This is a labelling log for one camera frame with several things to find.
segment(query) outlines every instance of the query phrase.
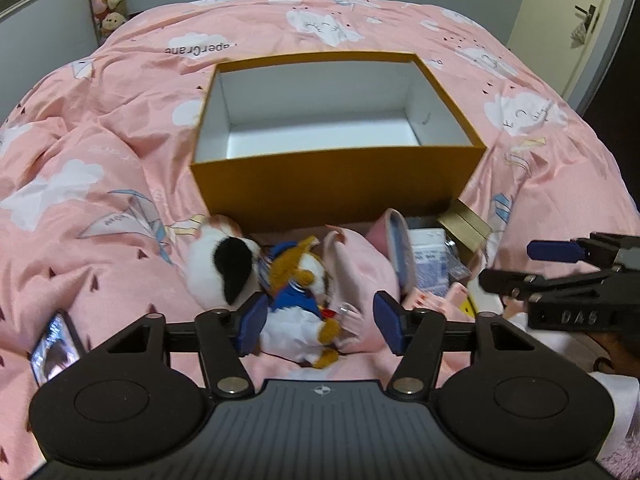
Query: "pink duvet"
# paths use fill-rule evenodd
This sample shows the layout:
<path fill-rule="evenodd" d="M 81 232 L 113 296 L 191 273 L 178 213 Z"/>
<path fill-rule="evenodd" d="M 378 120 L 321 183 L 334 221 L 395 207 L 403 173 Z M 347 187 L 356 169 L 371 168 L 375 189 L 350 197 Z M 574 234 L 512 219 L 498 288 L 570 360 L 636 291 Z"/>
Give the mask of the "pink duvet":
<path fill-rule="evenodd" d="M 530 262 L 526 243 L 595 230 L 640 234 L 616 163 L 593 131 L 465 16 L 375 0 L 148 10 L 37 83 L 0 130 L 0 478 L 24 478 L 42 460 L 27 425 L 36 390 L 28 352 L 53 311 L 69 311 L 88 348 L 149 311 L 169 322 L 201 311 L 182 270 L 207 213 L 189 160 L 215 64 L 334 49 L 416 52 L 478 130 L 489 148 L 462 199 L 494 230 L 479 265 L 564 274 L 567 266 Z M 174 362 L 200 380 L 194 356 Z M 257 384 L 386 383 L 397 362 L 388 350 L 342 357 L 328 371 L 244 359 Z M 451 373 L 445 365 L 440 381 Z"/>

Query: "door handle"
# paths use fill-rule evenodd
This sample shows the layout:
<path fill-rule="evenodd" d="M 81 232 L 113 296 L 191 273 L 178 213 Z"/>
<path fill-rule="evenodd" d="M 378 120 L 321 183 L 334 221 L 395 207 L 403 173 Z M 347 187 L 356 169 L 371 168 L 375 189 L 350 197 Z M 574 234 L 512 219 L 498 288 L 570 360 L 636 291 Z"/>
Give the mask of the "door handle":
<path fill-rule="evenodd" d="M 596 14 L 597 7 L 595 5 L 592 5 L 589 6 L 589 10 L 584 10 L 582 7 L 575 6 L 575 9 L 579 10 L 585 15 L 584 28 L 589 31 L 589 27 L 591 27 L 591 22 L 593 21 L 593 17 Z"/>

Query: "phone screen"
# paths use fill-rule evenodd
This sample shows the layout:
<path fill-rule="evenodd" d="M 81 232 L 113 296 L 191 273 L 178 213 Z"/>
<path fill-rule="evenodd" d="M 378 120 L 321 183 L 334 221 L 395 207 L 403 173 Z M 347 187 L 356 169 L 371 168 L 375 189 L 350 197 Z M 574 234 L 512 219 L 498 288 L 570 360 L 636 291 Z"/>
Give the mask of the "phone screen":
<path fill-rule="evenodd" d="M 38 386 L 52 380 L 84 355 L 69 316 L 57 312 L 31 353 L 31 369 Z"/>

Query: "logo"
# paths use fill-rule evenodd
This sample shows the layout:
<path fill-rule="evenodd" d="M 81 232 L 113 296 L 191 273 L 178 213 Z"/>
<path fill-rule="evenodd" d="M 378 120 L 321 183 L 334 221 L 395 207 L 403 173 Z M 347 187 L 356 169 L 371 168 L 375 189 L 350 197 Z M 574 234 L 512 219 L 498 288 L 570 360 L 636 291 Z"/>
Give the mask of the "logo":
<path fill-rule="evenodd" d="M 200 54 L 205 54 L 206 52 L 220 52 L 221 50 L 225 50 L 226 48 L 233 46 L 237 45 L 235 43 L 219 43 L 216 45 L 176 46 L 173 48 L 166 48 L 164 52 L 166 54 L 192 54 L 193 56 L 198 57 Z"/>
<path fill-rule="evenodd" d="M 331 390 L 331 388 L 329 388 L 328 386 L 325 386 L 323 384 L 322 386 L 316 386 L 313 389 L 313 392 L 315 394 L 318 394 L 321 397 L 324 397 L 325 395 L 329 395 L 332 392 L 332 390 Z"/>
<path fill-rule="evenodd" d="M 562 311 L 562 318 L 561 318 L 561 323 L 562 324 L 576 324 L 576 325 L 582 325 L 584 324 L 584 322 L 587 322 L 587 324 L 594 324 L 596 323 L 596 321 L 598 320 L 598 311 L 597 310 L 592 310 L 591 313 L 589 314 L 589 317 L 587 317 L 585 319 L 584 314 L 582 313 L 581 310 L 578 311 L 578 313 L 575 315 L 574 318 L 574 313 L 571 312 L 570 310 L 564 310 Z"/>

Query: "pink item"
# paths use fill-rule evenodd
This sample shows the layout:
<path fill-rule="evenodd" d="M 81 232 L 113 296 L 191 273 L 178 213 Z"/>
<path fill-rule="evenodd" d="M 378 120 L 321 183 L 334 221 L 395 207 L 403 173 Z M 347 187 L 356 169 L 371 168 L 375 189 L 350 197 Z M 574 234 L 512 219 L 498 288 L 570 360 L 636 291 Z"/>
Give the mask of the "pink item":
<path fill-rule="evenodd" d="M 414 308 L 429 308 L 443 314 L 448 321 L 473 322 L 473 318 L 460 310 L 460 305 L 464 303 L 468 291 L 464 285 L 454 283 L 451 285 L 444 298 L 436 296 L 430 292 L 423 292 L 414 288 L 411 293 L 404 298 L 402 306 L 407 310 Z"/>
<path fill-rule="evenodd" d="M 415 286 L 415 257 L 409 239 L 409 228 L 402 214 L 395 209 L 387 209 L 365 238 L 391 262 L 402 294 L 408 294 Z"/>
<path fill-rule="evenodd" d="M 41 460 L 26 423 L 36 389 L 26 355 L 56 309 L 68 310 L 93 347 L 152 310 L 169 322 L 202 311 L 182 269 L 208 214 L 189 163 L 216 63 L 335 49 L 415 52 L 487 145 L 462 193 L 494 229 L 476 270 L 559 276 L 579 267 L 532 262 L 527 242 L 640 234 L 618 167 L 593 130 L 474 22 L 379 0 L 203 0 L 148 10 L 37 82 L 0 128 L 0 478 L 25 478 Z M 380 348 L 376 341 L 370 348 Z M 308 372 L 271 356 L 243 359 L 257 387 L 268 377 L 386 384 L 398 362 L 388 348 Z M 172 365 L 202 382 L 196 356 Z M 438 384 L 454 371 L 444 359 Z"/>
<path fill-rule="evenodd" d="M 337 341 L 336 346 L 344 353 L 377 352 L 385 347 L 385 340 L 373 319 L 373 297 L 385 290 L 398 300 L 398 280 L 389 261 L 366 238 L 355 231 L 336 229 L 324 238 L 322 247 L 322 261 L 332 278 L 329 308 L 339 313 L 345 303 L 353 307 L 345 314 L 352 318 L 351 326 L 355 325 L 357 332 Z"/>

